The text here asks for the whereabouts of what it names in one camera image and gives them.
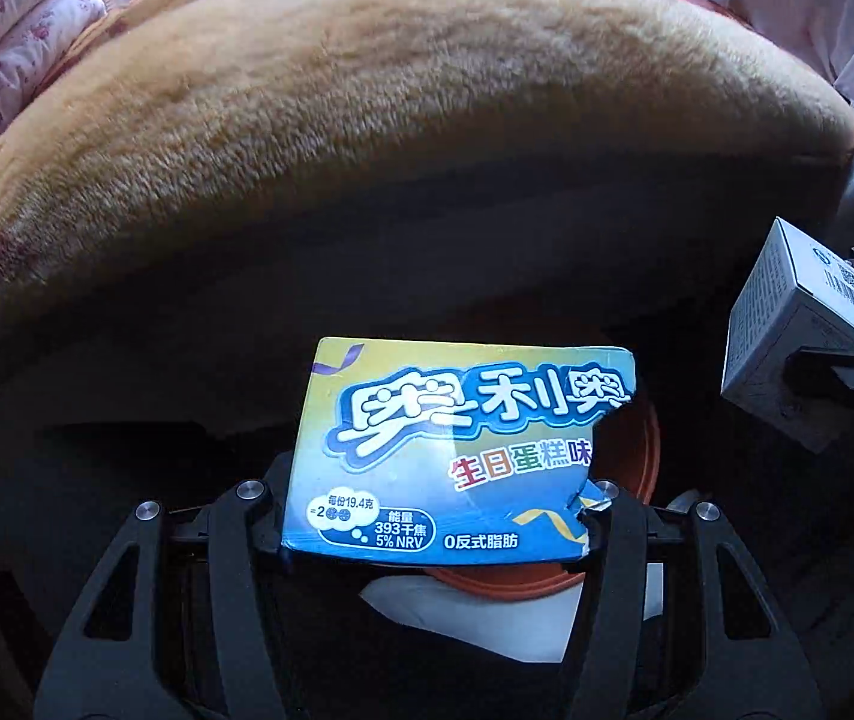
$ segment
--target metal screw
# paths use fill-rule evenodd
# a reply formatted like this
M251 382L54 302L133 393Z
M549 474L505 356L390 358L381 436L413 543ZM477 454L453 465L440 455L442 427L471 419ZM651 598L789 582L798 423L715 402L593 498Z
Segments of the metal screw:
M700 501L697 504L697 516L705 522L713 522L721 518L721 509L709 501Z
M252 501L264 494L264 483L257 479L249 479L237 485L237 497L245 501Z
M608 479L601 479L597 482L598 490L604 493L608 498L616 498L620 495L620 488Z
M160 514L160 503L157 503L157 501L144 501L144 503L137 507L137 511L134 512L137 519L144 522L154 519L157 514Z

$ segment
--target fuzzy fabric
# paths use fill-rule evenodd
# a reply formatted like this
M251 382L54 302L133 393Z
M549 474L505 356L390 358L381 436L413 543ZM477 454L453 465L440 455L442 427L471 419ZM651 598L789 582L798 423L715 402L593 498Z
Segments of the fuzzy fabric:
M161 1L0 138L0 332L245 225L457 167L854 149L829 84L687 1Z

